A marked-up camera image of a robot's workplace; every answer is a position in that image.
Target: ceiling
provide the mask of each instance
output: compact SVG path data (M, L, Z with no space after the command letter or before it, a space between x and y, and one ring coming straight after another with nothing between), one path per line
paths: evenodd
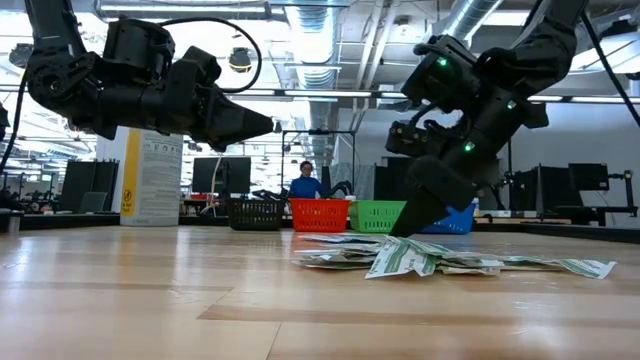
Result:
M328 83L333 89L378 89L380 85L398 86L412 72L419 59L413 55L413 46L420 42L433 24L445 21L449 15L453 1L451 0L427 0L427 1L397 1L395 0L333 0L333 4L349 5L333 8L335 17L335 36L333 56L324 64L309 64L301 62L302 55L309 58L314 52L325 51L321 46L309 46L309 38L301 37L299 31L291 26L290 8L280 6L282 3L296 3L296 0L271 1L271 18L264 19L264 2L252 1L244 4L242 1L184 1L184 0L109 0L94 2L92 0L72 1L76 16L81 23L81 34L89 51L102 52L107 32L107 21L113 20L118 15L135 14L139 18L158 21L176 16L199 15L226 16L234 23L242 26L257 41L262 49L264 68L260 74L258 83L254 88L299 88L304 84L300 82L300 76L305 71L333 71L335 81ZM101 3L102 9L96 11L94 3ZM194 4L207 5L213 10L194 8ZM327 1L312 1L312 3L327 3ZM482 27L471 39L471 51L481 53L495 46L509 46L518 36L520 27L531 8L533 0L505 0L499 8L490 15ZM397 8L391 9L387 4L396 4ZM592 17L633 9L638 6L637 0L592 0L589 12ZM376 12L380 15L380 21L374 24ZM391 25L387 25L390 12L395 14L391 18ZM31 43L31 27L24 13L23 1L0 1L0 21L3 26L0 29L0 85L16 85L20 81L22 69L14 66L8 60L8 55L17 43ZM234 47L249 47L249 42L243 37L235 36L235 31L213 23L189 23L175 25L170 28L171 34L177 44L176 56L179 58L189 46L195 45L218 57L223 66L223 75L218 84L223 87L237 87L249 81L253 73L237 74L228 67L228 56ZM367 44L368 35L372 34L372 46ZM362 64L364 55L369 55ZM615 89L602 72L589 72L570 75L557 86L549 89L547 94L559 95L612 95ZM25 97L22 124L19 135L23 140L18 142L15 158L19 159L8 168L18 172L27 168L30 157L45 164L44 170L59 169L57 162L72 158L95 157L96 138L93 135L77 134L69 130L66 120L60 116L43 109ZM0 91L0 101L12 113L15 104L15 94ZM285 129L308 129L316 127L313 112L317 106L309 106L306 101L280 101L280 102L241 102L253 110L268 116L273 116L280 121ZM330 107L337 107L339 103L329 103ZM336 127L336 117L345 115L344 109L340 112L327 112L324 117L324 125ZM281 157L278 155L280 145L279 134L272 134L261 138L252 139L251 147L237 145L229 149L229 153L254 156L256 168L256 183L260 182L264 187L273 188L278 178L278 166ZM288 155L287 163L293 170L287 171L294 175L295 166L292 160L301 160L310 157L321 157L319 162L326 162L331 158L332 140L311 139L301 137L300 151ZM183 166L183 182L190 181L190 163L193 156L213 154L208 147L202 147L203 151L193 152L185 150L185 166Z

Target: wooden table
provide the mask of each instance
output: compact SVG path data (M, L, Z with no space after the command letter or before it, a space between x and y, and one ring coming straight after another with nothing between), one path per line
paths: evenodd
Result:
M13 359L640 359L640 247L476 233L457 250L617 260L567 273L364 280L290 263L292 232L217 227L0 238L0 354Z

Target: computer monitor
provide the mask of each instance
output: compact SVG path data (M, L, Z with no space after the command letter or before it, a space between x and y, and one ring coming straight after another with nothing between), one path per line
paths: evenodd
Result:
M571 186L578 191L608 191L607 164L569 164Z
M211 179L218 163L217 157L195 158L193 160L193 181L191 190L196 193L210 193ZM251 158L223 157L216 174L215 192L248 194L251 187Z

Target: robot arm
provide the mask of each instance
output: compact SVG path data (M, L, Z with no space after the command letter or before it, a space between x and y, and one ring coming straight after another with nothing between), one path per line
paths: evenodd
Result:
M424 59L402 92L414 103L427 100L409 122L394 122L387 150L416 158L409 170L413 194L391 234L409 236L463 211L476 193L474 181L495 160L521 125L548 125L544 105L527 98L562 80L576 51L575 27L588 0L542 0L510 49L474 57L458 40L434 36L416 46ZM420 117L439 108L463 115L452 128Z
M100 57L82 44L70 0L26 0L26 9L29 94L71 125L108 139L118 126L185 134L218 151L273 130L270 118L224 96L214 56L192 46L173 62L175 44L161 24L109 23Z

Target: person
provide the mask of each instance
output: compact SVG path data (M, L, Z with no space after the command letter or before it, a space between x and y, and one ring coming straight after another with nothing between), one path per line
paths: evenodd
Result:
M300 164L300 177L291 182L289 197L299 199L315 199L316 193L324 196L324 189L320 181L311 177L313 165L309 161Z

